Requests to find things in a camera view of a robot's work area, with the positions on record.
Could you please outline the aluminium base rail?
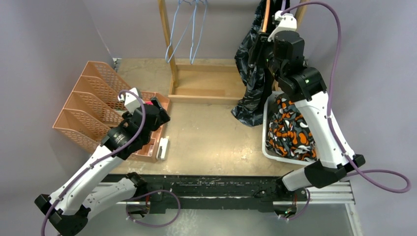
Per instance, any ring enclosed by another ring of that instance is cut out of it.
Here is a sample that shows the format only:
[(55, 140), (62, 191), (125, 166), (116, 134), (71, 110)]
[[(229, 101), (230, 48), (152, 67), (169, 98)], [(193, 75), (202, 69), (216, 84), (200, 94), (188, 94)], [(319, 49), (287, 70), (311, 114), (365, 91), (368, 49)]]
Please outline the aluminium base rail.
[(139, 204), (152, 214), (168, 209), (232, 209), (273, 212), (294, 216), (306, 203), (353, 204), (351, 185), (337, 182), (324, 188), (309, 187), (280, 195), (277, 177), (140, 175), (139, 189), (133, 191)]

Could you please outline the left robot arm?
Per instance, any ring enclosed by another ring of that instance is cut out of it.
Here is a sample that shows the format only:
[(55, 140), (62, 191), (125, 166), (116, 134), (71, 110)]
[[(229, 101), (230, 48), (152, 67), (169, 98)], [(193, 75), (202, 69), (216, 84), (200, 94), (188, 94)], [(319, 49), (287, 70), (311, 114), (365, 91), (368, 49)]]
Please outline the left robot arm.
[(34, 201), (44, 214), (40, 234), (50, 223), (61, 236), (75, 236), (96, 215), (119, 201), (141, 201), (148, 190), (146, 181), (136, 172), (94, 192), (102, 180), (130, 155), (150, 142), (151, 134), (170, 121), (166, 109), (154, 96), (144, 100), (136, 88), (121, 90), (118, 100), (126, 112), (111, 128), (87, 162), (59, 189), (40, 194)]

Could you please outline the white stapler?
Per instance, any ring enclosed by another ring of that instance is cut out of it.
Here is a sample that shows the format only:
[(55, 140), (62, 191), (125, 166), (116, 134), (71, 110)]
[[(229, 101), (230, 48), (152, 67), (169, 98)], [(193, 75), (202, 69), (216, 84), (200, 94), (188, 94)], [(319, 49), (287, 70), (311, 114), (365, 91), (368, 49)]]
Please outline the white stapler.
[(169, 145), (169, 137), (161, 138), (156, 153), (156, 159), (158, 161), (165, 161), (167, 155), (167, 149)]

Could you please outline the black garment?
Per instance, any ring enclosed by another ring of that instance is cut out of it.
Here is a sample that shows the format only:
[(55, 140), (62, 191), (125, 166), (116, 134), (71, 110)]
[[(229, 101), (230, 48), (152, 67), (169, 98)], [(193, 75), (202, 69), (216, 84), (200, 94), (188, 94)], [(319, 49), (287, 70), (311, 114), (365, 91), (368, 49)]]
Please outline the black garment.
[[(271, 0), (271, 5), (270, 5), (270, 14), (274, 14), (275, 12), (279, 11), (281, 9), (281, 3), (282, 0)], [(286, 0), (286, 9), (290, 6), (290, 1)]]

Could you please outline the purple hanger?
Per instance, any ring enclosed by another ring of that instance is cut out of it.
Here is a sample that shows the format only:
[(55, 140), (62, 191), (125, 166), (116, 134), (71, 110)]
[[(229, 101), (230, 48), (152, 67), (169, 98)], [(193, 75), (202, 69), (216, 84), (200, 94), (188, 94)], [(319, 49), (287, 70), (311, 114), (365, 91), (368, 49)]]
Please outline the purple hanger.
[(286, 9), (286, 6), (287, 6), (287, 4), (286, 4), (286, 0), (282, 0), (282, 3), (281, 3), (281, 11), (284, 11), (285, 9)]

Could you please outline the orange hanger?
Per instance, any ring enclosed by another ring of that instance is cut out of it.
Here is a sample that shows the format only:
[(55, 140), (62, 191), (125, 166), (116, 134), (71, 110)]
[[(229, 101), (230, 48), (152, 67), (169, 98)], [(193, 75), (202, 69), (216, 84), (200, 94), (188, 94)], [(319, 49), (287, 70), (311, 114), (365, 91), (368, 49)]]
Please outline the orange hanger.
[(262, 33), (267, 32), (271, 0), (266, 0), (265, 3), (266, 4), (265, 4), (265, 11), (264, 11), (264, 19), (263, 19), (262, 28), (261, 28)]

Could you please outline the peach plastic file organizer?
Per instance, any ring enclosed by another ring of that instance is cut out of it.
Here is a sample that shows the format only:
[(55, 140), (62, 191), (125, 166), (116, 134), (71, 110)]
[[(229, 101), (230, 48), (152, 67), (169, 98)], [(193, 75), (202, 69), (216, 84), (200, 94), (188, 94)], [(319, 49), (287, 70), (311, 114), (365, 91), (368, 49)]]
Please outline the peach plastic file organizer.
[[(122, 121), (122, 114), (127, 111), (123, 102), (118, 100), (119, 92), (123, 89), (132, 88), (108, 64), (88, 62), (54, 128), (92, 154), (105, 134)], [(168, 112), (168, 98), (155, 92), (139, 92), (144, 100), (156, 96)], [(163, 126), (152, 132), (147, 145), (129, 157), (155, 162)]]

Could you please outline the wooden clothes rack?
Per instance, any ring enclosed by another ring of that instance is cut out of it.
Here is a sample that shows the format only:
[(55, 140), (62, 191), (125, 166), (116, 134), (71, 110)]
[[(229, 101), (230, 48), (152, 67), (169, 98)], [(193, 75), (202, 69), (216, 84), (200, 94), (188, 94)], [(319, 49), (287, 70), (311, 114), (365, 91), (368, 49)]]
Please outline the wooden clothes rack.
[(236, 105), (244, 96), (237, 67), (232, 64), (176, 63), (171, 44), (166, 3), (158, 1), (160, 19), (171, 69), (168, 97), (177, 103)]

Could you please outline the grey camouflage shorts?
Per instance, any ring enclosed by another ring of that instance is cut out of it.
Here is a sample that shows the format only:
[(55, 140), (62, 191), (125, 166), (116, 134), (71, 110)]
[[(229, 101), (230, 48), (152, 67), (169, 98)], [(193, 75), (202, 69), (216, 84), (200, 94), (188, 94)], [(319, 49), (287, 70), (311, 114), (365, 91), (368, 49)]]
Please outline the grey camouflage shorts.
[(240, 78), (245, 86), (243, 97), (232, 108), (232, 115), (242, 124), (253, 127), (262, 124), (264, 92), (266, 87), (265, 72), (258, 66), (249, 66), (249, 50), (255, 45), (255, 39), (262, 28), (265, 18), (266, 1), (259, 2), (249, 31), (238, 46), (234, 60)]

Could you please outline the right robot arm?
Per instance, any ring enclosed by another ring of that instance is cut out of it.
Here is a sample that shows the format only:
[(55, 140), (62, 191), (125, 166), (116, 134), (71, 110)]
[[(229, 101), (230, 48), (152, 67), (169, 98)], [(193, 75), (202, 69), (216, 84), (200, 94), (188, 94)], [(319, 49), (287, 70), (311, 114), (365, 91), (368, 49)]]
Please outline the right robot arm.
[(288, 200), (301, 188), (323, 188), (338, 182), (354, 167), (364, 165), (365, 158), (347, 144), (328, 104), (329, 90), (321, 73), (304, 65), (305, 42), (296, 32), (296, 18), (279, 10), (273, 20), (275, 29), (262, 32), (250, 50), (249, 65), (267, 70), (294, 102), (312, 133), (318, 158), (277, 180), (277, 196)]

